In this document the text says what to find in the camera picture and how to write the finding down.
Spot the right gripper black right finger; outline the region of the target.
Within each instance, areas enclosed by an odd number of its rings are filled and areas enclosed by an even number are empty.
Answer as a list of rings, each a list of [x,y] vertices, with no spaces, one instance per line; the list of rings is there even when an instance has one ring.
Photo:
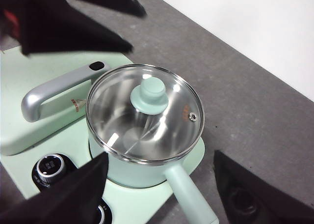
[[[314,210],[214,152],[216,186],[231,224],[312,224]]]

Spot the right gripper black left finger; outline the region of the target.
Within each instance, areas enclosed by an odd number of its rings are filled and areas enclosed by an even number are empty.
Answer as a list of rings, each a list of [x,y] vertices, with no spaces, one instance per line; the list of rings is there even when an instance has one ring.
[[[101,207],[108,172],[104,152],[78,169],[62,155],[41,158],[35,169],[40,182],[47,184],[41,193],[0,215],[2,224],[103,224]]]

